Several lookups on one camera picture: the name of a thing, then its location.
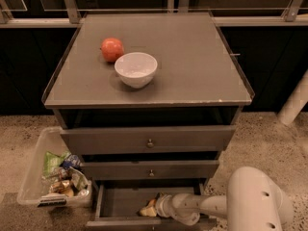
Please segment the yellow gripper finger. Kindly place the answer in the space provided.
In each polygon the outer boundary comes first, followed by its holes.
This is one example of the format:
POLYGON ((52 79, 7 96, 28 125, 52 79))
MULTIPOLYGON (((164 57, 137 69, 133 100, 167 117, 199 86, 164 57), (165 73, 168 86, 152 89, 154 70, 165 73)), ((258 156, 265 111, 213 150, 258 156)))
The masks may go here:
POLYGON ((157 212, 156 212, 156 209, 153 207, 153 206, 150 206, 150 207, 143 207, 141 210, 140 210, 140 215, 142 217, 151 217, 151 218, 154 218, 157 216, 157 212))

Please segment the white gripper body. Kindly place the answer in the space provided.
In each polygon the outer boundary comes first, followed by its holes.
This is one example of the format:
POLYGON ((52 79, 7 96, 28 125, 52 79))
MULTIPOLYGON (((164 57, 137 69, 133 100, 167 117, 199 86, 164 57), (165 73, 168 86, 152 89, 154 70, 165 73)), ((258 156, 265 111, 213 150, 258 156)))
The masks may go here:
POLYGON ((155 204, 157 214, 163 218, 173 218, 180 223, 193 226, 200 219, 199 196, 191 193, 176 195, 163 194, 155 204))

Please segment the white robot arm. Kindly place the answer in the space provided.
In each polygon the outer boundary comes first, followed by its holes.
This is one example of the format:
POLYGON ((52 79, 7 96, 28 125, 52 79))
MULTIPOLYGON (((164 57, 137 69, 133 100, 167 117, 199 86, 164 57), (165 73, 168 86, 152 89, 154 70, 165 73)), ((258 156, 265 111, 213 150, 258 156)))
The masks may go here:
POLYGON ((210 183, 224 195, 163 195, 151 208, 193 226, 202 214, 227 220, 228 231, 308 231, 308 114, 299 84, 277 114, 244 113, 210 183))

